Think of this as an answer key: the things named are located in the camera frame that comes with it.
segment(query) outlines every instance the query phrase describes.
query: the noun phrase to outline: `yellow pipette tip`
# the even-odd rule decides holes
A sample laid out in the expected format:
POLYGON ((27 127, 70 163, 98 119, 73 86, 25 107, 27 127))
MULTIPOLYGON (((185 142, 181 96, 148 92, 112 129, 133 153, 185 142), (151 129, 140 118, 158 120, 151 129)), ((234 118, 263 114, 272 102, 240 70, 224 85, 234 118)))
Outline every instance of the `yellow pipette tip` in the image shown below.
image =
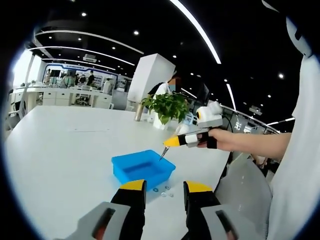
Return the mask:
POLYGON ((163 142, 166 147, 179 147, 179 138, 177 136, 171 137, 163 142))

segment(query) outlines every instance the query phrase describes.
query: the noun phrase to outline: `blue plastic tray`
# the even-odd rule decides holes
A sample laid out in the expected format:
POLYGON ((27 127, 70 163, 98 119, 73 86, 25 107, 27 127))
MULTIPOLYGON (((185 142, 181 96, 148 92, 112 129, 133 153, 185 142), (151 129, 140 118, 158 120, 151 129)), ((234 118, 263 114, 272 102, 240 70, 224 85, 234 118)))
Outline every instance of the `blue plastic tray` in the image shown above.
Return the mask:
POLYGON ((146 180, 146 190, 155 188, 168 180, 176 166, 152 150, 146 150, 128 155, 114 156, 113 174, 125 184, 130 181, 146 180))

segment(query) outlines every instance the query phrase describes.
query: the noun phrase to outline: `black strap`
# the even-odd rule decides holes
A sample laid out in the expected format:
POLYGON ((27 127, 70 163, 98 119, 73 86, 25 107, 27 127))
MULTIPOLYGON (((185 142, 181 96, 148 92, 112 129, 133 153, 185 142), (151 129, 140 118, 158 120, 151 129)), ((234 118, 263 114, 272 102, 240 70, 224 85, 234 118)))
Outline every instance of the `black strap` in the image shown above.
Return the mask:
POLYGON ((209 132, 201 133, 202 138, 199 140, 200 143, 206 142, 208 149, 217 149, 217 140, 213 136, 209 136, 209 132))

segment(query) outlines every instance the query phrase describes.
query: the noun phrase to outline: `face mask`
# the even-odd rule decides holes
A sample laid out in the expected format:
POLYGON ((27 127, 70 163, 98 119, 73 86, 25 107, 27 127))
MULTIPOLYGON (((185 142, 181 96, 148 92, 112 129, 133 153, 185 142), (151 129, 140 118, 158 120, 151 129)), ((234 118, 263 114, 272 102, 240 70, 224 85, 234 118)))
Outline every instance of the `face mask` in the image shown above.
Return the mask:
POLYGON ((169 85, 169 89, 171 92, 176 91, 176 85, 169 85))

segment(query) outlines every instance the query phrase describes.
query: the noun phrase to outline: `green leaves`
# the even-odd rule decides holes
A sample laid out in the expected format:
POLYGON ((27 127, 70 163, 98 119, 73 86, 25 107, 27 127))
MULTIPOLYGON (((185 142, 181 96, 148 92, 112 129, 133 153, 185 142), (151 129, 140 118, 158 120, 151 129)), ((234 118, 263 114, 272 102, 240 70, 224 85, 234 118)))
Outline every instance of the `green leaves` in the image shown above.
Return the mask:
POLYGON ((159 94, 152 97, 146 97, 141 104, 149 108, 149 113, 154 110, 162 124, 166 124, 170 119, 177 119, 180 123, 188 113, 188 106, 185 98, 180 94, 159 94))

